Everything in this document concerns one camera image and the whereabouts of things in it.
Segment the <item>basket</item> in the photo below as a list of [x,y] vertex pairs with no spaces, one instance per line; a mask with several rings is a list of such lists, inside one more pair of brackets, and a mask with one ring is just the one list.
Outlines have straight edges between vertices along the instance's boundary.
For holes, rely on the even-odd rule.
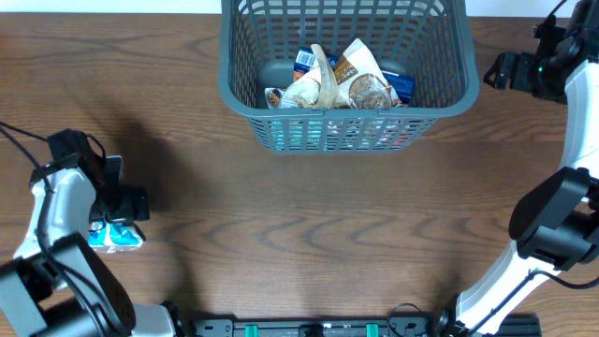
[[[464,0],[223,0],[218,89],[277,153],[391,152],[480,89]],[[341,56],[359,37],[378,65],[410,76],[409,108],[268,109],[264,90],[293,82],[299,47]]]

